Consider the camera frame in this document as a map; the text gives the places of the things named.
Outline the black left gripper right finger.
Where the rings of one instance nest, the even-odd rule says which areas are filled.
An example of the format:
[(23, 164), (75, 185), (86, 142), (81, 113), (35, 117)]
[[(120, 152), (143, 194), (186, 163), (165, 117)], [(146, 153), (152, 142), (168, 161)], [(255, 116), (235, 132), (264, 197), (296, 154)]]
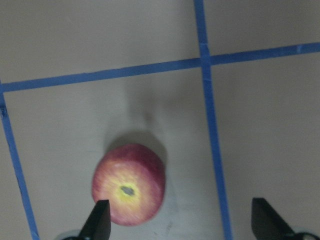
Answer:
[(251, 230), (257, 240), (293, 240), (295, 232), (265, 198), (251, 201)]

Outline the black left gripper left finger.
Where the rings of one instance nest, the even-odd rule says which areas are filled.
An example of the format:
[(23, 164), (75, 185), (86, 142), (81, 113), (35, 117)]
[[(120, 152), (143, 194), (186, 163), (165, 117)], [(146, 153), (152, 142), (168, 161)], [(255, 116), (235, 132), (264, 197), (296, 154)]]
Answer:
[(98, 200), (77, 238), (79, 240), (108, 240), (111, 235), (109, 200)]

